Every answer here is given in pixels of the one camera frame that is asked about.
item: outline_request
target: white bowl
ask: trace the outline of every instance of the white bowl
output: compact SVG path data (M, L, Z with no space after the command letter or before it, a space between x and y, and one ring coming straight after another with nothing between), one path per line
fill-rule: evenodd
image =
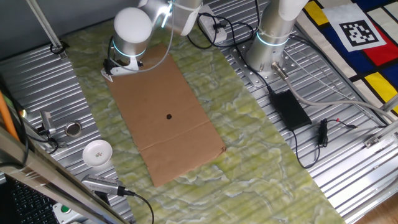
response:
M92 167L98 167L110 160L112 146L104 140L94 140L83 150L83 161Z

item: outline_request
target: keyboard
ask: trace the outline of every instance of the keyboard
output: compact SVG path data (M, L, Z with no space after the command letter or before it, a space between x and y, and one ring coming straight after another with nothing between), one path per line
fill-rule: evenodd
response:
M57 224L52 204L45 195L11 178L6 178L12 203L21 224Z

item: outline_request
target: brown cardboard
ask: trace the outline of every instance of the brown cardboard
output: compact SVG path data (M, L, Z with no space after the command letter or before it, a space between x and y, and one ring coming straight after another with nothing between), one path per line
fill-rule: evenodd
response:
M143 69L165 52L163 45L148 50ZM170 55L151 71L113 80L109 89L156 187L224 152L224 142Z

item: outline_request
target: blue patch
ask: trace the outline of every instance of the blue patch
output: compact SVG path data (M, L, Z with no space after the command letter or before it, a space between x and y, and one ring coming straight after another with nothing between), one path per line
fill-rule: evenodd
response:
M348 52L332 26L324 28L322 32L330 44L334 46L344 59L347 60L348 65L357 73L366 73L374 68L370 61L363 55L362 50Z
M387 2L390 2L389 0L356 0L355 3L358 4L358 6L363 10L363 11L368 11L369 9L372 9L374 7L381 7L384 6Z
M383 74L388 78L388 80L391 82L392 86L394 86L395 89L398 87L398 64L393 65L391 67L388 67L384 69Z

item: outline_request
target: green marbled cloth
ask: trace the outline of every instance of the green marbled cloth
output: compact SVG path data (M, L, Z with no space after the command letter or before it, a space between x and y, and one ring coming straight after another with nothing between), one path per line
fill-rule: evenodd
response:
M112 34L109 21L64 41L101 136L113 146L118 176L148 199L155 223L344 223L223 54L216 48L198 50L186 37L174 38L170 54L228 150L155 188L100 74L102 45ZM169 36L158 30L150 45L167 45ZM191 36L208 45L197 29ZM147 205L138 198L128 200L138 224L150 223Z

